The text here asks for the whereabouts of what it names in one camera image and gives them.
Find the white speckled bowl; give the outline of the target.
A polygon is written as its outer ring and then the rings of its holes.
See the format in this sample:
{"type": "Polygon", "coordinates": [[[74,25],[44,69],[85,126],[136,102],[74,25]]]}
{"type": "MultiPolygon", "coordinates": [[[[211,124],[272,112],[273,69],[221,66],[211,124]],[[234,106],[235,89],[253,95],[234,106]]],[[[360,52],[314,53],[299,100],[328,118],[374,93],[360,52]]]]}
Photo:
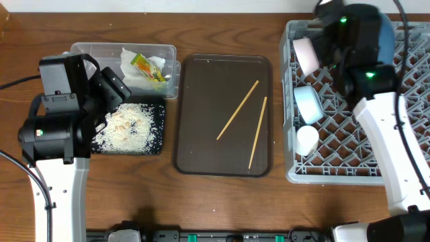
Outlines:
{"type": "Polygon", "coordinates": [[[310,38],[294,40],[293,47],[305,76],[309,76],[319,68],[320,63],[310,38]]]}

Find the light blue bowl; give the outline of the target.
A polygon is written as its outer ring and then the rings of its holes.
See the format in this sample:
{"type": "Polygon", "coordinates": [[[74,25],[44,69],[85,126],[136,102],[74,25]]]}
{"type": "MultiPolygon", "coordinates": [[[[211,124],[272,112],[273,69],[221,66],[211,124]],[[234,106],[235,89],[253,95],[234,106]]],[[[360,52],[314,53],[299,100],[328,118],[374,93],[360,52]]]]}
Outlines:
{"type": "Polygon", "coordinates": [[[302,119],[307,125],[314,124],[324,116],[320,98],[312,86],[296,87],[294,97],[302,119]]]}

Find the yellow green snack wrapper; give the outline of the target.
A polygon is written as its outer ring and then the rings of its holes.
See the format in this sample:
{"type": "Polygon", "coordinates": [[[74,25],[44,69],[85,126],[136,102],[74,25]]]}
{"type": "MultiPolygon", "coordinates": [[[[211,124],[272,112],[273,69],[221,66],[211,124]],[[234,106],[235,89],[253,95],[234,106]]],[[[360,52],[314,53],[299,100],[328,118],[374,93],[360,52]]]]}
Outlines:
{"type": "Polygon", "coordinates": [[[165,82],[165,78],[162,76],[160,69],[155,64],[152,64],[142,54],[137,54],[130,64],[143,74],[150,82],[165,82]]]}

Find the white paper cup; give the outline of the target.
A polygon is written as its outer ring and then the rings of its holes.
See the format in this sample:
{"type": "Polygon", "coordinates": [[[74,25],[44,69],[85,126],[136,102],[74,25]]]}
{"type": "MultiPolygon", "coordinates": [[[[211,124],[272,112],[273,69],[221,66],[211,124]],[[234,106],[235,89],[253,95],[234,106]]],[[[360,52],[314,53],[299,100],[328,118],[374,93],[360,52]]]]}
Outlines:
{"type": "Polygon", "coordinates": [[[313,126],[303,126],[296,133],[296,153],[308,156],[315,152],[319,141],[318,130],[313,126]]]}

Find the wooden chopstick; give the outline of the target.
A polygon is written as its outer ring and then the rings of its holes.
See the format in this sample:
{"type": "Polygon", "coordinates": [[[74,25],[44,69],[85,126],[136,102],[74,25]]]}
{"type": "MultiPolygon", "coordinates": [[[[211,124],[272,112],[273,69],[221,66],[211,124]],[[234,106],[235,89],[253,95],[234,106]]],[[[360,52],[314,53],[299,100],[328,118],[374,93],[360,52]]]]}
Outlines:
{"type": "Polygon", "coordinates": [[[267,103],[267,96],[263,98],[263,103],[262,103],[261,111],[260,111],[260,115],[259,115],[259,121],[258,121],[258,125],[256,128],[255,138],[253,141],[253,146],[252,146],[251,155],[250,155],[250,159],[249,159],[248,169],[251,169],[251,166],[253,164],[253,158],[255,155],[255,149],[256,149],[256,146],[258,143],[258,139],[259,139],[259,133],[261,130],[261,125],[262,125],[262,121],[263,121],[263,117],[264,117],[264,113],[265,113],[266,103],[267,103]]]}
{"type": "Polygon", "coordinates": [[[256,82],[250,88],[250,90],[248,91],[248,93],[246,94],[246,96],[243,98],[243,100],[241,101],[241,103],[238,105],[238,107],[236,108],[236,110],[233,112],[233,114],[231,115],[231,117],[229,118],[228,122],[225,124],[225,126],[223,127],[223,129],[221,130],[221,132],[219,133],[219,135],[216,137],[216,140],[219,140],[221,138],[221,136],[224,134],[224,132],[226,131],[226,129],[230,126],[231,122],[234,120],[234,118],[236,117],[236,115],[239,113],[239,111],[241,110],[241,108],[243,107],[243,105],[245,104],[245,102],[248,100],[249,96],[252,94],[252,92],[254,91],[254,89],[256,88],[256,86],[258,86],[258,84],[259,84],[259,80],[256,80],[256,82]]]}

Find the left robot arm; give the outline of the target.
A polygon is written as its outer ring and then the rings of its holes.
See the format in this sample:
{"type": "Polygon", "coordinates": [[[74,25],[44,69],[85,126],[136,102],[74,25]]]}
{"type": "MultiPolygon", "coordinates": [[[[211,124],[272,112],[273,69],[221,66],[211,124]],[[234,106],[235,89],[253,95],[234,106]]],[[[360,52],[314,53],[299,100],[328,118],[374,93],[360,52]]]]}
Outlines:
{"type": "Polygon", "coordinates": [[[105,115],[130,90],[106,67],[42,67],[37,97],[18,137],[28,163],[37,241],[85,241],[85,196],[91,142],[105,115]]]}

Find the dark blue plate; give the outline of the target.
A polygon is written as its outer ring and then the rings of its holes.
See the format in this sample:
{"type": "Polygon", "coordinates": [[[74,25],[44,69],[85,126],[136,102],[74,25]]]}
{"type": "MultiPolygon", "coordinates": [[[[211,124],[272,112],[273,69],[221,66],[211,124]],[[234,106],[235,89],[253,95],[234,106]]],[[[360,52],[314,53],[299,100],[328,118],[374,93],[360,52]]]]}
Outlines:
{"type": "Polygon", "coordinates": [[[380,13],[380,17],[381,27],[378,38],[378,61],[385,65],[392,65],[395,51],[394,29],[390,18],[386,14],[380,13]]]}

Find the white tissue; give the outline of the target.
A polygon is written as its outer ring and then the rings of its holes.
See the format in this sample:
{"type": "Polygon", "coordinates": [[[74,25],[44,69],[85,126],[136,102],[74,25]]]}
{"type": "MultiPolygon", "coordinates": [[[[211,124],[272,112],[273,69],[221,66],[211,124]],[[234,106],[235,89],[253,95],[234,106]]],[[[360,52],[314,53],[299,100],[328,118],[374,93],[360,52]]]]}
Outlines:
{"type": "MultiPolygon", "coordinates": [[[[123,82],[127,85],[131,85],[133,87],[138,87],[141,89],[151,89],[151,88],[159,88],[162,83],[150,82],[143,74],[141,74],[137,69],[135,69],[130,63],[132,59],[138,53],[122,49],[121,57],[121,65],[120,68],[124,74],[123,82]]],[[[155,64],[161,71],[165,66],[165,59],[157,56],[145,57],[152,64],[155,64]]]]}

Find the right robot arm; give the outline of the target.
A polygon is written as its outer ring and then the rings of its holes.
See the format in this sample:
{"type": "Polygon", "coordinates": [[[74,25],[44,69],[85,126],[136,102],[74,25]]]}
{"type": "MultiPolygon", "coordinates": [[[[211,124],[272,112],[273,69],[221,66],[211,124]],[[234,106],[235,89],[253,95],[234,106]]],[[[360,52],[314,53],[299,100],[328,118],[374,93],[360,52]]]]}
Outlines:
{"type": "Polygon", "coordinates": [[[390,217],[333,228],[334,241],[428,241],[429,166],[407,116],[392,66],[392,34],[309,40],[310,69],[334,65],[337,91],[367,136],[380,168],[390,217]]]}

